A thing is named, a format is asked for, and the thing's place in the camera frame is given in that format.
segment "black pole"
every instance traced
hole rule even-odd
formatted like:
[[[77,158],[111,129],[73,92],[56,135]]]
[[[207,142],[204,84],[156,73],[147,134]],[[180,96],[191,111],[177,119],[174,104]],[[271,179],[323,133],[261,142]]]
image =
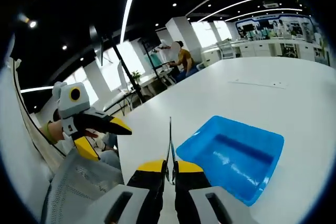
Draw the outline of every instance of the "black pole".
[[[112,42],[112,47],[113,47],[114,51],[116,52],[115,54],[116,54],[117,57],[119,58],[122,67],[124,68],[124,70],[125,70],[125,72],[126,72],[128,78],[130,79],[130,82],[132,83],[132,85],[133,85],[135,91],[137,92],[137,94],[138,94],[138,96],[139,96],[139,99],[141,100],[142,103],[145,103],[145,102],[146,102],[146,101],[145,101],[145,98],[143,97],[143,95],[142,95],[142,93],[141,93],[141,91],[140,91],[140,89],[139,89],[140,86],[139,86],[138,84],[135,83],[133,77],[131,76],[131,73],[129,72],[129,70],[128,70],[128,68],[127,68],[127,66],[126,66],[126,64],[125,64],[125,62],[124,62],[124,60],[122,59],[121,54],[119,53],[119,50],[117,49],[117,46],[116,46],[116,44],[115,44],[114,39],[113,39],[112,36],[111,36],[111,42]]]
[[[152,61],[152,58],[150,57],[150,55],[149,55],[149,53],[148,53],[148,50],[147,50],[147,47],[145,46],[145,43],[144,43],[143,41],[142,41],[141,43],[142,43],[142,45],[143,45],[143,48],[144,48],[145,51],[146,51],[146,54],[147,54],[147,56],[148,56],[148,58],[149,58],[149,61],[150,61],[151,65],[152,65],[152,67],[153,67],[153,70],[154,70],[154,72],[155,72],[156,77],[158,78],[159,81],[162,82],[160,76],[158,75],[158,72],[156,71],[156,67],[154,66],[154,63],[153,63],[153,61]]]

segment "gray mesh fabric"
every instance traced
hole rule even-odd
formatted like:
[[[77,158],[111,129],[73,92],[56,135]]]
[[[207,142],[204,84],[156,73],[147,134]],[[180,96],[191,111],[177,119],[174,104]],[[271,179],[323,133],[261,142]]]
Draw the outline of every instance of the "gray mesh fabric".
[[[73,149],[53,178],[44,204],[44,223],[73,223],[88,206],[118,184],[121,171],[103,162],[90,161]]]

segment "green plant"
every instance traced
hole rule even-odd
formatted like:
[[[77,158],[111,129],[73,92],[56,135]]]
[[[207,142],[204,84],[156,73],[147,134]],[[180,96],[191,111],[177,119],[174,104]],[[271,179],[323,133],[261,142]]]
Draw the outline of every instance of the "green plant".
[[[132,77],[134,80],[139,80],[141,77],[141,74],[138,71],[132,72]]]

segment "potted plant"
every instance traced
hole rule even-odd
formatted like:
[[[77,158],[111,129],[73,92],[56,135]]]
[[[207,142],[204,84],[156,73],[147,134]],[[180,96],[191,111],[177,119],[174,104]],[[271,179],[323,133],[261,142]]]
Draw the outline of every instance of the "potted plant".
[[[140,80],[141,74],[138,71],[133,71],[132,72],[132,77],[133,77],[134,81],[137,84],[139,84],[139,80]]]

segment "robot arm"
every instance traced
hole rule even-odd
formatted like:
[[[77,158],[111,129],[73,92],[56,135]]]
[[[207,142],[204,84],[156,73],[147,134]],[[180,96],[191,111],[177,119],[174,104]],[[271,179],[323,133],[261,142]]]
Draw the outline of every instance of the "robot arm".
[[[83,83],[67,85],[57,82],[52,91],[59,100],[58,113],[65,140],[73,141],[79,154],[98,161],[99,156],[85,137],[85,129],[95,129],[102,133],[131,135],[132,130],[120,119],[97,111],[90,106],[89,96]]]

